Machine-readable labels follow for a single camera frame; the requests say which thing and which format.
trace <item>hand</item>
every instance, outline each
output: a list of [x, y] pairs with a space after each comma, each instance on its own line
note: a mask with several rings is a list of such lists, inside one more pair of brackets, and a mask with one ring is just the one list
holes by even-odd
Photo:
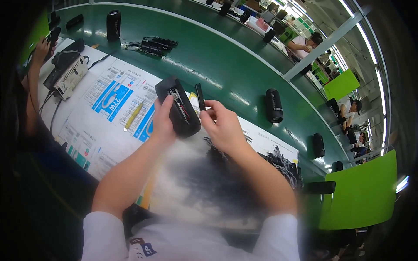
[[302, 46], [302, 50], [305, 51], [305, 52], [307, 52], [307, 53], [310, 53], [312, 51], [312, 48], [311, 47], [312, 46], [310, 46], [310, 47], [308, 47], [308, 46]]
[[205, 105], [211, 109], [201, 111], [200, 119], [217, 148], [231, 155], [233, 152], [249, 146], [235, 112], [225, 108], [219, 101], [207, 100]]
[[51, 43], [46, 41], [45, 37], [40, 38], [32, 55], [32, 65], [43, 65], [43, 61], [48, 54], [50, 44]]
[[151, 138], [162, 146], [166, 147], [174, 143], [176, 140], [176, 133], [173, 129], [170, 115], [171, 106], [173, 105], [173, 97], [168, 95], [161, 105], [157, 99], [155, 101], [155, 114], [153, 118], [153, 132]]

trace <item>black cable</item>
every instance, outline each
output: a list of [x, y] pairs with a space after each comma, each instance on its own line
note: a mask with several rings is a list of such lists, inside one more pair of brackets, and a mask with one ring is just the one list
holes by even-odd
[[58, 107], [61, 104], [61, 102], [62, 102], [62, 100], [60, 99], [58, 104], [56, 105], [54, 114], [52, 115], [51, 125], [49, 126], [49, 131], [51, 132], [51, 134], [52, 134], [52, 124], [54, 123], [54, 118], [55, 118], [56, 112], [58, 111]]
[[39, 108], [39, 115], [42, 115], [43, 107], [46, 104], [46, 102], [49, 100], [49, 98], [52, 97], [52, 95], [53, 95], [53, 91], [49, 91], [48, 94], [46, 95], [45, 100], [43, 101], [42, 106]]
[[87, 59], [87, 64], [89, 64], [89, 62], [90, 62], [90, 58], [87, 56], [87, 55], [85, 55], [85, 56], [83, 56], [84, 57], [84, 59]]
[[114, 52], [115, 52], [115, 51], [113, 51], [113, 52], [111, 52], [111, 53], [107, 54], [107, 55], [106, 55], [105, 57], [103, 57], [102, 59], [100, 59], [100, 60], [95, 61], [94, 63], [92, 63], [92, 66], [90, 66], [89, 70], [90, 70], [93, 66], [95, 66], [98, 62], [104, 61], [107, 57], [111, 56]]

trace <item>green workbench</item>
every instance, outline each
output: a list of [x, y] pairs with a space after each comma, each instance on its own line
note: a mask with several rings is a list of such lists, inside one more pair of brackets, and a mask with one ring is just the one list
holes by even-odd
[[[253, 30], [219, 16], [211, 8], [188, 0], [132, 2], [180, 14], [214, 28], [243, 44], [282, 73], [294, 65], [271, 44], [263, 43], [261, 36]], [[109, 43], [106, 39], [106, 14], [113, 9], [122, 13], [121, 34], [120, 42]], [[80, 13], [84, 15], [84, 23], [66, 31], [65, 22]], [[157, 77], [176, 75], [189, 92], [194, 91], [194, 84], [200, 82], [206, 99], [221, 101], [242, 118], [297, 148], [305, 182], [324, 180], [328, 173], [325, 165], [347, 159], [319, 115], [281, 76], [244, 49], [199, 25], [140, 6], [111, 3], [75, 6], [58, 10], [57, 15], [61, 17], [63, 37], [83, 38], [85, 44], [99, 44], [97, 49], [106, 53], [116, 51], [113, 56]], [[176, 40], [179, 44], [163, 58], [121, 48], [123, 43], [155, 35]], [[328, 124], [335, 123], [333, 112], [326, 107], [323, 96], [308, 79], [298, 76], [292, 79], [292, 83]], [[284, 120], [278, 126], [268, 122], [264, 113], [263, 95], [269, 88], [276, 88], [281, 96]], [[326, 155], [314, 160], [311, 136], [317, 132], [323, 135]]]

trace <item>baseball cap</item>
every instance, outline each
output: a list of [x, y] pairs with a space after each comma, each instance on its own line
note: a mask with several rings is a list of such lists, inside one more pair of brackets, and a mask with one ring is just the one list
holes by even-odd
[[362, 101], [359, 101], [359, 100], [354, 100], [354, 101], [356, 102], [356, 105], [357, 105], [357, 113], [360, 115], [360, 110], [363, 107]]

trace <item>white t-shirt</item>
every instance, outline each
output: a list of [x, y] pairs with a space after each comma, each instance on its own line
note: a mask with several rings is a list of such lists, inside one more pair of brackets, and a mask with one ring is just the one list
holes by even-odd
[[[295, 44], [306, 46], [306, 39], [302, 36], [296, 36], [294, 39], [291, 40]], [[292, 53], [294, 53], [297, 57], [303, 59], [305, 56], [307, 56], [309, 53], [305, 52], [304, 50], [291, 50]]]
[[351, 103], [350, 100], [346, 100], [344, 103], [339, 103], [338, 107], [341, 109], [341, 106], [345, 105], [345, 121], [347, 122], [349, 117], [353, 117], [355, 115], [355, 112], [349, 112], [350, 111], [350, 107], [351, 107]]
[[364, 144], [358, 140], [358, 141], [357, 141], [357, 147], [358, 147], [358, 148], [360, 148], [360, 147], [364, 147]]
[[291, 214], [268, 217], [252, 253], [231, 247], [214, 230], [187, 224], [157, 223], [125, 241], [123, 223], [106, 212], [84, 219], [82, 261], [119, 260], [299, 260], [297, 220]]

